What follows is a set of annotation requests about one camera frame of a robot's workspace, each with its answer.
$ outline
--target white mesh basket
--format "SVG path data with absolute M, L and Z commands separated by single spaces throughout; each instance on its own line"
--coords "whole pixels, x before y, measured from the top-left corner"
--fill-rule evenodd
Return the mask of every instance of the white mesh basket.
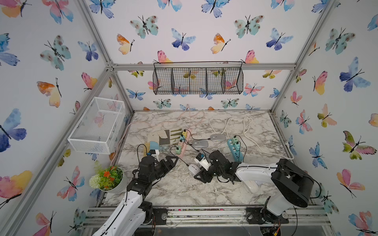
M 110 154 L 124 116 L 123 101 L 94 97 L 68 141 L 75 151 Z

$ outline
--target blue power strip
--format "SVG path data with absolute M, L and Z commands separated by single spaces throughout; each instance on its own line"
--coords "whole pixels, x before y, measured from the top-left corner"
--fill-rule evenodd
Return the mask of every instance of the blue power strip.
M 243 161 L 243 154 L 240 152 L 240 142 L 239 144 L 233 144 L 232 140 L 227 140 L 227 145 L 230 148 L 232 156 L 234 157 L 235 161 L 242 162 Z

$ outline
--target white flower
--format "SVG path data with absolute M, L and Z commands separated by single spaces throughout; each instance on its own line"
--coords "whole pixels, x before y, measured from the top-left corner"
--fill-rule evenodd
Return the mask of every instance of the white flower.
M 100 188 L 100 178 L 101 176 L 99 174 L 92 176 L 92 178 L 89 180 L 89 186 L 91 188 Z

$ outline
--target white flower pot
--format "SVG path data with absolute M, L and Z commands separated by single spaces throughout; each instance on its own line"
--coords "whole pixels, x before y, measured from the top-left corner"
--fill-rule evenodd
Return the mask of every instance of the white flower pot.
M 103 191 L 103 192 L 106 192 L 106 193 L 121 193 L 121 192 L 126 192 L 127 184 L 128 184 L 128 182 L 127 182 L 127 179 L 126 179 L 125 172 L 122 170 L 122 180 L 121 180 L 121 182 L 115 188 L 113 188 L 111 190 L 102 190 L 102 189 L 100 189 L 100 190 Z

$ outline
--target black wire basket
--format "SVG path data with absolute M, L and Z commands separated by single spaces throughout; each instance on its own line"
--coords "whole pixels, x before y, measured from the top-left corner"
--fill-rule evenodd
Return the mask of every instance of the black wire basket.
M 213 67 L 214 64 L 207 67 L 196 66 L 195 63 L 198 62 L 174 63 L 185 63 L 185 67 L 170 67 L 169 63 L 154 63 L 152 77 L 155 94 L 240 94 L 243 92 L 242 62 L 238 66 L 218 64 L 219 67 Z M 156 64 L 164 64 L 164 66 L 157 67 Z

